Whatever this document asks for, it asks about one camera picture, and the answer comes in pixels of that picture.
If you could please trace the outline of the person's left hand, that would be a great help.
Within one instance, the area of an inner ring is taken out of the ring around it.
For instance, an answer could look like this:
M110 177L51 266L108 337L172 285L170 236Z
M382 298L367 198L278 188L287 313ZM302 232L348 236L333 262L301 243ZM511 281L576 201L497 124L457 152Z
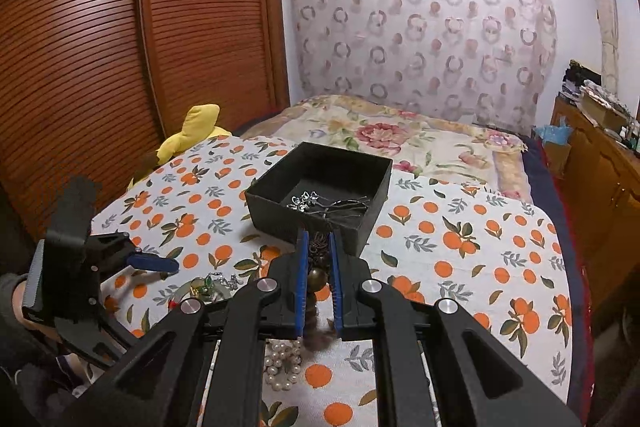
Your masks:
M42 325L40 323L30 321L27 317L25 317L23 313L23 301L24 301L25 291L26 291L25 281L21 281L13 289L12 310L14 313L14 317L16 318L16 321L20 323L23 327L25 327L25 329L29 329L30 331L33 331L33 332L40 332L40 333L43 333L44 335L55 337L56 336L55 329L51 329L51 327L47 325Z

